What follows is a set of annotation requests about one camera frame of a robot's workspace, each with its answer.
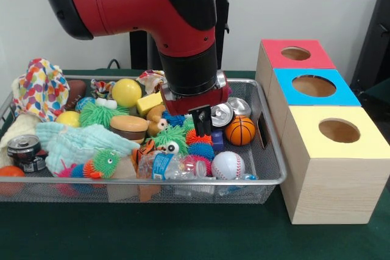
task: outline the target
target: red box top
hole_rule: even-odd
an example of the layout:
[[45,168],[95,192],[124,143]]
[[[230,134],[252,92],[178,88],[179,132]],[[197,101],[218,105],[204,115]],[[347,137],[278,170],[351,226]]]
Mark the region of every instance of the red box top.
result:
[[317,40],[262,40],[273,68],[336,69]]

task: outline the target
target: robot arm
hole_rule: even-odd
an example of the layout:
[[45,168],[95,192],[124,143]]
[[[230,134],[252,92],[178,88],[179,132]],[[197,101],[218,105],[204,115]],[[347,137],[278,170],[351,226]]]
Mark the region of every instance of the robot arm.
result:
[[49,0],[74,38],[145,30],[153,36],[168,81],[168,111],[191,113],[198,134],[210,134],[210,107],[226,102],[228,86],[217,72],[215,0]]

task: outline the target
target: toy hamburger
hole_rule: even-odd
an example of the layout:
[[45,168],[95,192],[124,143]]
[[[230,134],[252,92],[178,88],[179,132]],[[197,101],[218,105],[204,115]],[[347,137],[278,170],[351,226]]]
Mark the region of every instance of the toy hamburger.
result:
[[135,116],[114,116],[110,122],[113,133],[140,144],[145,140],[147,126],[147,120]]

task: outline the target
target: plastic water bottle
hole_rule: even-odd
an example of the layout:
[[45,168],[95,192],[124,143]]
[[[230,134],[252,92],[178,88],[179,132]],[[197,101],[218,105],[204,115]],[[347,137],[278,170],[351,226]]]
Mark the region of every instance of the plastic water bottle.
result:
[[[251,174],[244,174],[241,177],[237,178],[236,180],[257,180],[257,177]],[[235,191],[241,190],[242,188],[245,188],[245,186],[237,186],[237,185],[221,186],[218,190],[218,194],[220,196],[225,196]]]
[[154,152],[142,156],[138,164],[138,178],[156,180],[194,180],[206,177],[203,161],[181,154]]

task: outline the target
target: googly eye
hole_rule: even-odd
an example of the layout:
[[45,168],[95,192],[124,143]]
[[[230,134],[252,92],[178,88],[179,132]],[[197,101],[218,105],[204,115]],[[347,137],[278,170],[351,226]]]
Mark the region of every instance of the googly eye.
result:
[[179,153],[179,150],[180,150],[179,145],[174,141],[170,141],[166,145],[166,152],[167,153],[177,154],[177,153]]
[[157,124],[158,129],[164,130],[166,127],[168,127],[168,122],[166,119],[161,119],[160,122]]

